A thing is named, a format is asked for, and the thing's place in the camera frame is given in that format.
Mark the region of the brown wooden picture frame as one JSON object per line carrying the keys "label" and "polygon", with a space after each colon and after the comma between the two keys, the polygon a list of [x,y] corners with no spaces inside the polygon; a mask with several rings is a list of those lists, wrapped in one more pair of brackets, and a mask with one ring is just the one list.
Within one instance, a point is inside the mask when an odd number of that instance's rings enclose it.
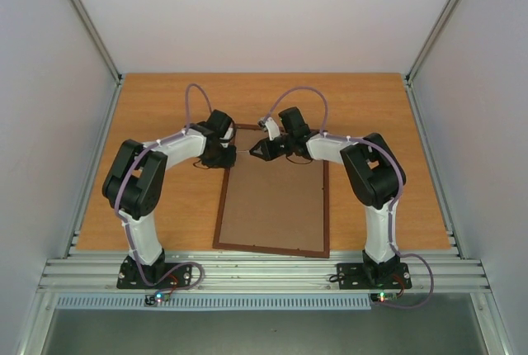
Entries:
{"label": "brown wooden picture frame", "polygon": [[[234,144],[250,150],[265,136],[257,125],[239,124]],[[328,258],[329,221],[328,163],[238,154],[224,172],[213,247]]]}

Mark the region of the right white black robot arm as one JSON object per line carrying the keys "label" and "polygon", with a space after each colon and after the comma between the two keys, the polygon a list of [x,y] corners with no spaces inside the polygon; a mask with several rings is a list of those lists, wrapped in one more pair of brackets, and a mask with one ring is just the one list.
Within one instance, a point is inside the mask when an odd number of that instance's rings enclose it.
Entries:
{"label": "right white black robot arm", "polygon": [[374,286],[384,285],[400,263],[394,221],[406,182],[405,172],[384,137],[371,133],[357,138],[311,130],[296,107],[282,111],[279,117],[282,125],[270,116],[259,120],[267,137],[250,149],[250,155],[272,161],[294,154],[309,161],[343,165],[356,199],[365,207],[365,279]]}

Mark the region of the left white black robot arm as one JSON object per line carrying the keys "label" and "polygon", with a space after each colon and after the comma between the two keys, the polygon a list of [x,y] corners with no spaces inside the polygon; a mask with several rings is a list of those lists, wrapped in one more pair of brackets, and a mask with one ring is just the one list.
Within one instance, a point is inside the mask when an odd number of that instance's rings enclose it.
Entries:
{"label": "left white black robot arm", "polygon": [[166,262],[155,228],[154,210],[166,171],[189,159],[198,159],[205,168],[231,168],[236,161],[235,134],[233,119],[214,110],[206,121],[160,140],[123,142],[102,185],[102,195],[120,219],[129,245],[119,285],[156,287],[185,270],[183,263]]}

